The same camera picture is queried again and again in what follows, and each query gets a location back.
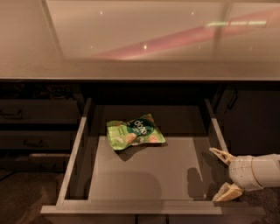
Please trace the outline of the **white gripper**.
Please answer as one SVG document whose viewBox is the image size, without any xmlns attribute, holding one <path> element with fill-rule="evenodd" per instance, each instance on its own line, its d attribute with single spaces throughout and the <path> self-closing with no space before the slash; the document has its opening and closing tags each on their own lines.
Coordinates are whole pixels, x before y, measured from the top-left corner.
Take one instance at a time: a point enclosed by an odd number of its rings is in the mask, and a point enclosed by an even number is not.
<svg viewBox="0 0 280 224">
<path fill-rule="evenodd" d="M 220 190 L 213 196 L 213 201 L 230 201 L 240 197 L 245 192 L 262 190 L 263 187 L 258 183 L 253 173 L 253 157 L 238 156 L 211 147 L 209 149 L 225 165 L 229 165 L 229 177 L 234 184 L 225 182 Z"/>
</svg>

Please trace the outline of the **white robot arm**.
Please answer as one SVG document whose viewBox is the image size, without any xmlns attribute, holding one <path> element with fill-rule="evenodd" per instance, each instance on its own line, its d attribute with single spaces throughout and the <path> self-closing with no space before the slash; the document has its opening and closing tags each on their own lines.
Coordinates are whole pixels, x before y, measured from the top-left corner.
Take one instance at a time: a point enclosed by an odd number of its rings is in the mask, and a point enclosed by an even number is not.
<svg viewBox="0 0 280 224">
<path fill-rule="evenodd" d="M 232 184 L 225 182 L 213 196 L 213 201 L 234 200 L 244 192 L 253 192 L 268 187 L 280 186 L 280 155 L 233 156 L 223 150 L 209 149 L 228 166 Z"/>
</svg>

